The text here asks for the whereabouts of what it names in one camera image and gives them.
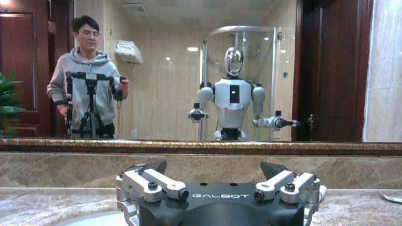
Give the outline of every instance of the man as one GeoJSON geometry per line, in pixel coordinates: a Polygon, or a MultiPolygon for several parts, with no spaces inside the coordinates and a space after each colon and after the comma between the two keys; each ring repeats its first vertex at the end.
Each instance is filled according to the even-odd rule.
{"type": "MultiPolygon", "coordinates": [[[[80,73],[92,78],[96,74],[102,74],[104,78],[112,77],[114,89],[117,92],[112,93],[113,87],[108,80],[96,81],[96,89],[93,95],[94,112],[100,116],[102,129],[100,123],[96,121],[96,134],[108,138],[113,137],[113,100],[125,99],[128,96],[128,80],[120,81],[118,71],[106,54],[96,50],[98,43],[98,25],[93,18],[81,16],[72,20],[73,36],[78,43],[78,47],[73,48],[69,53],[64,54],[57,61],[53,76],[46,87],[46,94],[53,99],[60,114],[66,117],[66,82],[65,73],[80,73]]],[[[82,123],[84,127],[80,129],[81,119],[89,111],[89,95],[86,93],[85,78],[72,79],[72,134],[77,137],[85,134],[84,137],[90,137],[89,125],[90,121],[82,123]]]]}

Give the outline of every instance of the sink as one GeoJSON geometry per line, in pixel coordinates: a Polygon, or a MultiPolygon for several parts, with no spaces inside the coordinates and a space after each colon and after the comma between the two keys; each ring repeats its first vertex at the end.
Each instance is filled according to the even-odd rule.
{"type": "Polygon", "coordinates": [[[64,221],[54,226],[126,226],[124,221],[124,213],[121,211],[110,211],[102,213],[88,214],[64,221]]]}

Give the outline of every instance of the hood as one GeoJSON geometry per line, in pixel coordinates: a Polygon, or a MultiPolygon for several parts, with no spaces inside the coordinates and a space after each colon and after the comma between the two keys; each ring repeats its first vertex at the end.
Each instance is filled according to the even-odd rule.
{"type": "Polygon", "coordinates": [[[72,60],[80,64],[86,64],[86,65],[104,64],[110,60],[108,55],[100,51],[96,51],[96,56],[90,61],[84,61],[84,59],[78,56],[77,53],[78,53],[78,48],[73,48],[69,51],[69,56],[72,60]]]}

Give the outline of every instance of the vent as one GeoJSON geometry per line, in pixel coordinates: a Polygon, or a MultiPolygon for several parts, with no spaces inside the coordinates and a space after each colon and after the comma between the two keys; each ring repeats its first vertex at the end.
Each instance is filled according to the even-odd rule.
{"type": "Polygon", "coordinates": [[[141,3],[124,3],[122,8],[125,8],[129,13],[146,14],[146,9],[141,3]]]}

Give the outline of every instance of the gray hoodie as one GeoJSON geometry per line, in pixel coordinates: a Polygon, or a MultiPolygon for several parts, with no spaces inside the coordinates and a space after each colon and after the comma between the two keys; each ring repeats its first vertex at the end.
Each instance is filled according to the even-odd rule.
{"type": "MultiPolygon", "coordinates": [[[[69,53],[65,53],[58,58],[50,83],[46,86],[46,94],[53,99],[53,102],[56,104],[61,103],[62,101],[66,101],[66,72],[84,72],[86,74],[104,74],[106,77],[112,76],[114,79],[114,86],[117,89],[120,75],[116,66],[106,54],[96,52],[96,57],[90,61],[84,61],[84,59],[77,54],[77,48],[73,48],[69,53]]],[[[102,124],[106,125],[113,122],[114,117],[112,100],[113,96],[108,81],[97,81],[94,93],[94,112],[98,113],[102,124]]],[[[80,120],[84,116],[84,113],[89,111],[89,96],[86,94],[86,85],[82,79],[73,78],[72,101],[72,129],[78,129],[81,123],[80,120]]]]}

